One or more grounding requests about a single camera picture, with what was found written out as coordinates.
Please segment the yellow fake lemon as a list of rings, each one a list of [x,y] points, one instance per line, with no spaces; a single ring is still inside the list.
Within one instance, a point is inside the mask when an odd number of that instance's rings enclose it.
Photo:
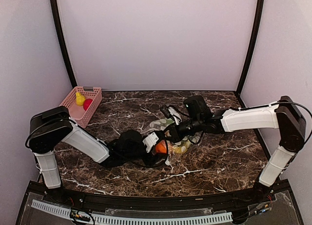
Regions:
[[[86,98],[80,92],[76,92],[76,105],[83,106]]]

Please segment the clear polka dot zip bag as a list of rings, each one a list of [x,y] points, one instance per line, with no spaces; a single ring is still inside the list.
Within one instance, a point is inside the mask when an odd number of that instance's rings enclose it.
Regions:
[[[141,134],[146,137],[148,134],[150,134],[153,131],[163,131],[165,130],[166,127],[168,127],[170,124],[173,123],[172,119],[160,119],[160,120],[156,120],[151,122],[142,132]],[[172,165],[174,164],[180,157],[182,154],[176,154],[174,153],[174,148],[175,146],[187,146],[188,149],[193,146],[193,145],[199,145],[202,137],[203,137],[203,132],[200,131],[199,133],[195,133],[194,136],[187,136],[184,137],[181,141],[174,143],[171,142],[167,136],[167,132],[164,132],[165,136],[166,136],[166,140],[168,142],[168,158],[166,160],[166,162],[164,161],[159,161],[159,164],[166,164],[166,165]]]

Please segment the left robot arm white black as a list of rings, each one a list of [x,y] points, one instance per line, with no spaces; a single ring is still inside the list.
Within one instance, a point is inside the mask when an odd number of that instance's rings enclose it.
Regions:
[[[30,119],[30,133],[25,146],[34,154],[50,196],[59,204],[69,199],[63,189],[54,148],[60,142],[68,144],[89,156],[104,168],[114,168],[142,160],[142,167],[160,166],[152,149],[165,139],[163,131],[142,136],[135,130],[123,132],[119,138],[106,144],[91,135],[69,115],[65,106],[59,106],[34,115]]]

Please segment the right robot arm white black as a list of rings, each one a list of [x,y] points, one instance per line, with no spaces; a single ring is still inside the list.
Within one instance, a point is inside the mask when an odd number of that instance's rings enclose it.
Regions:
[[[306,135],[306,119],[299,110],[301,105],[294,103],[288,96],[265,105],[216,112],[210,110],[200,95],[185,99],[183,104],[187,109],[188,119],[166,127],[158,134],[160,140],[177,143],[198,132],[224,134],[251,129],[279,130],[278,147],[260,173],[259,184],[249,191],[249,199],[254,203],[267,196],[267,187],[273,185],[311,137]]]

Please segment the yellow fake banana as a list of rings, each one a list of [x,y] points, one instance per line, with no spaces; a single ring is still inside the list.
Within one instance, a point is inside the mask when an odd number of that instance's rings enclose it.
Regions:
[[[174,153],[176,154],[185,154],[188,150],[187,146],[175,146]]]

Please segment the red fake apple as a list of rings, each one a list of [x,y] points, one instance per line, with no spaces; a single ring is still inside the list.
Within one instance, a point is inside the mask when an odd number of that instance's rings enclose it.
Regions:
[[[83,103],[83,108],[84,108],[85,111],[88,110],[88,108],[90,107],[90,105],[92,104],[92,102],[93,102],[93,99],[90,99],[90,98],[88,98],[88,99],[86,99],[86,100],[84,101],[84,103]]]

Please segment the orange fake orange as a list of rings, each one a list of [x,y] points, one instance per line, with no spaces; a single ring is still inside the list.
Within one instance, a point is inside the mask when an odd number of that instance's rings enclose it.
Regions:
[[[165,140],[160,141],[155,145],[155,153],[159,154],[167,154],[167,142]]]

